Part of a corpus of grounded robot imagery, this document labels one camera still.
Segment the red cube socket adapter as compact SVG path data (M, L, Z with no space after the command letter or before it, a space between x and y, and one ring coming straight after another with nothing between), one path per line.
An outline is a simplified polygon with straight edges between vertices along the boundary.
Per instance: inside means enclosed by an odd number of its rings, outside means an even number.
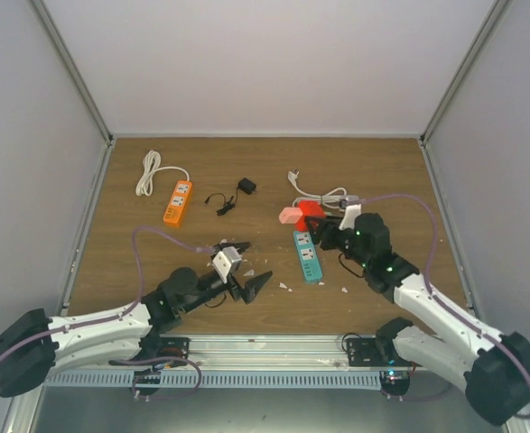
M302 200L296 205L296 207L302 212L301 216L295 223L295 228L299 232L305 232L309 230L305 222L306 217L324 218L326 216L322 206L316 201Z

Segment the pink plug adapter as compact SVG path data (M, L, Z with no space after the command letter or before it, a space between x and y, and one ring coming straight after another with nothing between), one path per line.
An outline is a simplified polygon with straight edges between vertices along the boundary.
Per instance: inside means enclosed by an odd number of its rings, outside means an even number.
M302 210L299 207L285 207L278 216L279 222L283 225L297 224L302 217Z

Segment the teal power strip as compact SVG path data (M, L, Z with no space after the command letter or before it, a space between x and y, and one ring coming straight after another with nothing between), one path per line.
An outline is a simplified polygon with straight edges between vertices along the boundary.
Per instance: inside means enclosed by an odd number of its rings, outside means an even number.
M319 283L322 279L322 270L310 234L294 231L293 240L305 281L310 284Z

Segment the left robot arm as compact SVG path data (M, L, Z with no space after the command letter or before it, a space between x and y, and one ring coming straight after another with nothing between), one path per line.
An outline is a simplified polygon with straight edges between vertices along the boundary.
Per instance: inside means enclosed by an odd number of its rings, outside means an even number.
M49 317L43 309L24 313L0 335L0 397L25 394L53 375L92 364L141 365L148 373L184 364L184 350L164 346L163 334L222 294L250 304L272 278L264 272L237 280L249 246L219 244L209 272L180 267L155 290L116 309L67 317Z

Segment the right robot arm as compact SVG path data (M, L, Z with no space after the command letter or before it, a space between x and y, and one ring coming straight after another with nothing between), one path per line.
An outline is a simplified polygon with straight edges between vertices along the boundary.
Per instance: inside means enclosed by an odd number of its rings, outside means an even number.
M307 216L304 222L314 244L359 265L372 291L431 330L425 333L405 318L390 320L376 332L379 361L417 364L437 374L494 426L530 419L530 342L524 336L485 324L435 289L423 272L394 252L380 215L360 214L353 221Z

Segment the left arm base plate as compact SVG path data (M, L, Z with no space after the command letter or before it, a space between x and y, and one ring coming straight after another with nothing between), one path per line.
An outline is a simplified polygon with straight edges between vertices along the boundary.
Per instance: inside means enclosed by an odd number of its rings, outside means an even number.
M109 361L114 366L150 366L162 370L165 365L184 366L188 358L190 340L187 337L147 336L130 339L135 348L127 355L115 355Z

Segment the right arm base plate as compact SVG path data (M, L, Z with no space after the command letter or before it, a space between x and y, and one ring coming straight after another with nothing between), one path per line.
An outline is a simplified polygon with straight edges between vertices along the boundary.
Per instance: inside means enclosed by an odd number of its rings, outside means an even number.
M390 339L348 333L341 338L341 349L349 366L354 367L410 367L412 363L401 358Z

